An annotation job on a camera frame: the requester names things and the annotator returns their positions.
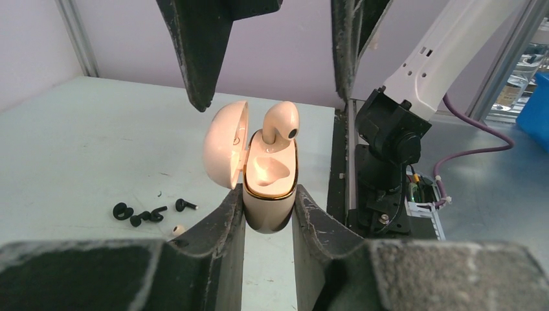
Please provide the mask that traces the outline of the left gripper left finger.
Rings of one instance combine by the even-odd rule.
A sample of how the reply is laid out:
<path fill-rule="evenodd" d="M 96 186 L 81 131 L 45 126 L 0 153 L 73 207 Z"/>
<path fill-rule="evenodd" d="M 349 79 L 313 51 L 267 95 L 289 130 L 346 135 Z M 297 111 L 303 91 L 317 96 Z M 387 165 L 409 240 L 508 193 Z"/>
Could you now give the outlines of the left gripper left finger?
<path fill-rule="evenodd" d="M 14 242 L 1 248 L 2 310 L 240 310 L 243 187 L 183 234 Z"/>

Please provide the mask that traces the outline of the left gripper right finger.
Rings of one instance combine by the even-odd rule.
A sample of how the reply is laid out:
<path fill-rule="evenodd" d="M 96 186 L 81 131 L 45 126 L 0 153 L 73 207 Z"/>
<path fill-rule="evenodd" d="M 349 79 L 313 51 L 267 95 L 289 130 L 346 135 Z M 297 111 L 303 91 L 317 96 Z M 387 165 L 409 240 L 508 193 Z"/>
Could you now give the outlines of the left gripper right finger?
<path fill-rule="evenodd" d="M 509 242 L 367 239 L 301 185 L 291 218 L 299 310 L 547 310 L 548 277 Z"/>

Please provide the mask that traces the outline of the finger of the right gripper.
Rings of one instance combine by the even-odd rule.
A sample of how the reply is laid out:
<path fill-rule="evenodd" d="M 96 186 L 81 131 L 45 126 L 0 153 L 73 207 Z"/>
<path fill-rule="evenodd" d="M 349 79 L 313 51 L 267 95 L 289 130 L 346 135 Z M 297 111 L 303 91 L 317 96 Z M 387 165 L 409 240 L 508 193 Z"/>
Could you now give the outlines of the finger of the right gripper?
<path fill-rule="evenodd" d="M 274 13 L 282 1 L 157 0 L 191 105 L 210 107 L 235 21 Z"/>
<path fill-rule="evenodd" d="M 331 0 L 335 87 L 343 101 L 352 96 L 360 59 L 391 4 L 391 0 Z"/>

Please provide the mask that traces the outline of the pink earbud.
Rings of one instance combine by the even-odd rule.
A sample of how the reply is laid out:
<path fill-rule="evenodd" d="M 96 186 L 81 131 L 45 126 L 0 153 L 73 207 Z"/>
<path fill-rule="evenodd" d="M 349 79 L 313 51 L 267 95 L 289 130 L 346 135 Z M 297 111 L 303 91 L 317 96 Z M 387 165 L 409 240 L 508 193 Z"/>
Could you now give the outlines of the pink earbud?
<path fill-rule="evenodd" d="M 293 102 L 283 101 L 272 106 L 263 119 L 262 139 L 274 144 L 277 138 L 292 141 L 300 128 L 298 109 Z"/>
<path fill-rule="evenodd" d="M 176 225 L 172 229 L 172 236 L 178 237 L 181 236 L 183 233 L 186 232 L 186 227 L 182 224 Z"/>

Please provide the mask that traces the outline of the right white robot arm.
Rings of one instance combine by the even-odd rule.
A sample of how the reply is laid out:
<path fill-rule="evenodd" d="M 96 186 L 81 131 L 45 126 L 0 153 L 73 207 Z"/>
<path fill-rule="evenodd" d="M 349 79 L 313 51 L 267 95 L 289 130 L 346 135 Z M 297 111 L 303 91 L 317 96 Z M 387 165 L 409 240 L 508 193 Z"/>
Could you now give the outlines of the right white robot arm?
<path fill-rule="evenodd" d="M 235 21 L 277 12 L 280 1 L 158 1 L 188 99 L 210 107 Z M 421 156 L 421 139 L 447 91 L 472 58 L 520 5 L 518 1 L 449 1 L 417 46 L 373 90 L 355 123 L 367 145 L 357 166 L 359 207 L 367 236 L 386 236 L 404 217 L 406 168 Z M 261 233 L 283 229 L 297 208 L 297 107 L 272 106 L 262 127 L 249 129 L 245 100 L 220 108 L 203 143 L 208 177 L 243 187 L 246 221 Z"/>

